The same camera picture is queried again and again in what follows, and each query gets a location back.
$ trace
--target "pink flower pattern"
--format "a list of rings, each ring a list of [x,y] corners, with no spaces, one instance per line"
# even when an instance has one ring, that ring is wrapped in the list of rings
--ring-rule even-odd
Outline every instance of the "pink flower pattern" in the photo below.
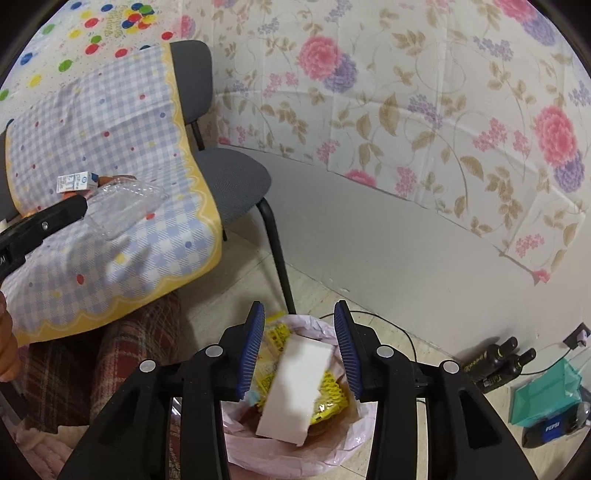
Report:
[[[515,130],[513,132],[515,135],[515,141],[513,142],[513,149],[516,152],[523,153],[524,157],[527,157],[531,152],[530,143],[527,140],[527,137],[521,133],[519,130]]]
[[[238,133],[238,143],[241,147],[243,147],[246,140],[246,130],[244,130],[242,125],[238,125],[236,127],[236,132]]]
[[[474,146],[485,152],[491,148],[496,148],[500,143],[507,141],[507,129],[505,125],[499,122],[496,118],[491,119],[491,128],[488,132],[481,132],[478,138],[472,140]]]
[[[535,235],[527,235],[525,238],[517,239],[515,250],[520,258],[525,257],[528,250],[535,250],[540,245],[544,245],[544,237],[539,233]]]
[[[535,119],[535,134],[544,159],[553,167],[561,167],[577,153],[573,123],[560,108],[543,108]]]
[[[396,193],[402,198],[406,198],[410,193],[414,191],[414,187],[417,184],[417,176],[408,167],[398,167],[396,169],[400,180],[396,183]]]
[[[322,146],[316,150],[318,159],[328,164],[329,157],[332,153],[335,153],[336,147],[340,147],[340,143],[337,140],[328,140],[328,142],[324,142]]]
[[[537,10],[527,0],[494,0],[503,13],[510,18],[515,18],[519,23],[533,20]]]
[[[181,17],[181,38],[193,38],[195,27],[195,20],[190,15],[183,15]]]
[[[340,65],[341,50],[332,38],[314,35],[302,46],[298,60],[312,80],[324,80]]]
[[[534,272],[534,277],[544,283],[548,283],[550,281],[550,274],[544,269],[536,270]]]
[[[378,183],[375,178],[368,173],[365,173],[363,170],[351,170],[345,174],[345,177],[358,183],[363,183],[369,187],[375,187]]]
[[[276,73],[271,73],[269,75],[269,80],[271,83],[266,86],[265,90],[263,91],[262,95],[265,98],[272,97],[274,93],[277,92],[277,89],[281,86],[283,79],[281,75],[277,75]]]
[[[293,72],[287,72],[285,74],[285,84],[288,87],[297,87],[300,84],[300,79]]]

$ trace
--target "black bottle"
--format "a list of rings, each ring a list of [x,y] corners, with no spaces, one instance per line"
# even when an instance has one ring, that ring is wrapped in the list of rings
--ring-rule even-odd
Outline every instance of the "black bottle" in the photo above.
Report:
[[[535,358],[535,349],[530,348],[523,355],[510,355],[507,362],[498,371],[489,375],[484,380],[476,383],[482,393],[488,393],[509,383],[521,375],[523,367]]]
[[[493,343],[486,347],[484,352],[472,358],[462,365],[462,370],[467,373],[473,382],[484,380],[489,375],[500,369],[507,361],[507,356],[517,348],[517,338],[511,337],[501,346]]]
[[[581,402],[565,412],[524,429],[521,444],[524,448],[536,448],[582,429],[588,422],[589,407],[589,403]]]

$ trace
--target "black chair leg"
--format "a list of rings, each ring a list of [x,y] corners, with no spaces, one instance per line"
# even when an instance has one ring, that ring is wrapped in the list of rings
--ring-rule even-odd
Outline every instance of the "black chair leg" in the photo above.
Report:
[[[197,148],[199,151],[205,150],[205,144],[203,143],[203,137],[201,136],[201,131],[199,130],[199,125],[197,121],[191,122],[191,129],[193,130],[193,135],[195,136],[195,140],[197,141]]]
[[[267,237],[269,237],[269,244],[271,245],[271,253],[275,260],[275,267],[279,275],[279,282],[285,298],[285,306],[291,315],[296,314],[296,306],[294,298],[291,295],[290,281],[287,277],[287,268],[285,267],[285,260],[283,259],[283,250],[281,249],[281,242],[279,240],[279,232],[277,231],[277,224],[275,223],[275,216],[273,210],[266,199],[262,199],[256,204],[263,221],[265,222],[265,229],[267,230]]]

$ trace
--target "chair backrest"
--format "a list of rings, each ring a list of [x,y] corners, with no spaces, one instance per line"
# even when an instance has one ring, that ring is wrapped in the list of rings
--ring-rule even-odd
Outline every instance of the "chair backrest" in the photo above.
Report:
[[[6,130],[0,134],[0,220],[12,220],[18,215],[18,210],[12,202],[8,179],[6,177]]]
[[[190,124],[206,114],[212,104],[212,54],[197,40],[173,42],[170,49],[184,122]]]

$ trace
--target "plastic packaging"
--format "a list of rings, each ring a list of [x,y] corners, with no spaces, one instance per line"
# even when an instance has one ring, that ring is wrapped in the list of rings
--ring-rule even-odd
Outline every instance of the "plastic packaging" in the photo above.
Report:
[[[523,432],[523,448],[537,448],[582,429],[589,418],[588,402],[573,405],[567,411],[543,420]]]
[[[264,408],[271,384],[275,378],[278,362],[290,335],[291,330],[280,320],[265,325],[265,333],[256,360],[251,387],[251,390],[255,391],[260,398],[257,405],[261,410]],[[320,386],[320,397],[314,405],[311,425],[328,420],[343,411],[348,405],[349,401],[338,384],[338,378],[332,372],[326,371]]]
[[[280,319],[292,332],[337,345],[335,329],[308,315],[287,315]],[[344,374],[340,352],[335,349],[330,372]],[[311,426],[302,447],[279,440],[256,437],[254,431],[241,423],[252,403],[222,402],[228,459],[252,472],[271,478],[303,478],[320,475],[341,465],[355,454],[374,434],[377,404],[359,403],[348,396],[349,406],[327,421]]]
[[[531,427],[553,414],[562,413],[581,402],[581,375],[562,359],[544,375],[514,393],[511,423]]]
[[[141,180],[117,178],[88,197],[86,219],[106,240],[114,240],[168,198],[164,189]]]

